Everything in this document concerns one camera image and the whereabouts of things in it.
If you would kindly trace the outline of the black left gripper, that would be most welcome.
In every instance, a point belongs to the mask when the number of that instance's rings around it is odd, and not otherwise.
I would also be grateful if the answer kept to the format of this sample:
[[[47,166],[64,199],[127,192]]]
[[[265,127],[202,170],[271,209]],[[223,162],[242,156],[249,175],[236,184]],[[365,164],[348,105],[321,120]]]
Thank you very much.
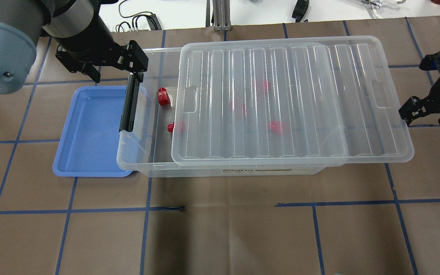
[[[70,73],[82,73],[94,82],[100,82],[97,66],[111,66],[127,70],[139,83],[144,80],[148,70],[149,58],[134,40],[120,46],[112,39],[100,41],[92,39],[56,38],[58,48],[56,58]]]

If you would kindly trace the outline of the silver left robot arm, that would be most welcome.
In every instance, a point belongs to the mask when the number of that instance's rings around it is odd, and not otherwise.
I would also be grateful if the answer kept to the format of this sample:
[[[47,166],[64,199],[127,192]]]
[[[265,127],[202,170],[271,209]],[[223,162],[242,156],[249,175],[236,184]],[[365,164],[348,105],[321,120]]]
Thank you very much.
[[[56,58],[70,73],[100,82],[98,66],[142,79],[148,57],[134,40],[119,45],[99,16],[113,0],[0,0],[0,95],[17,92],[35,62],[38,40],[58,42]]]

